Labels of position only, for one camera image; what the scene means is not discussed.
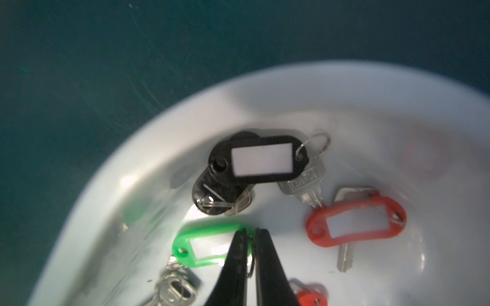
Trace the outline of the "black tag key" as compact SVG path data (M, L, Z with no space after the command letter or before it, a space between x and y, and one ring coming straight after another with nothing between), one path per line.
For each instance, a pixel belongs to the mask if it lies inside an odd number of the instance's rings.
M324 205L320 183L325 176L321 156L329 148L327 132L299 140L292 135L251 135L216 144L208 157L211 177L224 186L276 182L280 190L314 209Z

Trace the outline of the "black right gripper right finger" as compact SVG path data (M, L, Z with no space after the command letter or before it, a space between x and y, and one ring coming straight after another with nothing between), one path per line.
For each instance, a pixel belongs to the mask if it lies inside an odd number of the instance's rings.
M299 305L267 229L255 230L255 275L257 305Z

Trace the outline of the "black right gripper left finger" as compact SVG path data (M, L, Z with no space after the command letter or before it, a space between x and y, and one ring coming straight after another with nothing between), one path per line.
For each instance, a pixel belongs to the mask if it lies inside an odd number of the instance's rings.
M246 283L248 278L248 232L235 232L225 264L205 306L246 305Z

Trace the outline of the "green tag key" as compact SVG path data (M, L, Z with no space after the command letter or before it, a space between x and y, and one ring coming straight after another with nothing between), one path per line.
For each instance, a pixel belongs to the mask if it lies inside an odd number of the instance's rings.
M149 305L192 305L202 284L195 269L224 265L235 232L248 234L247 277L253 273L253 231L240 223L191 224L172 243L172 256L154 286L155 294Z

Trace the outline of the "black head key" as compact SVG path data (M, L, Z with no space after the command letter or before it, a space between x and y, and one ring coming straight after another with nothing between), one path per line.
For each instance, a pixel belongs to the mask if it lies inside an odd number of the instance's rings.
M232 216L250 206L253 187L254 185L222 185L206 169L194 183L191 197L197 209L204 214Z

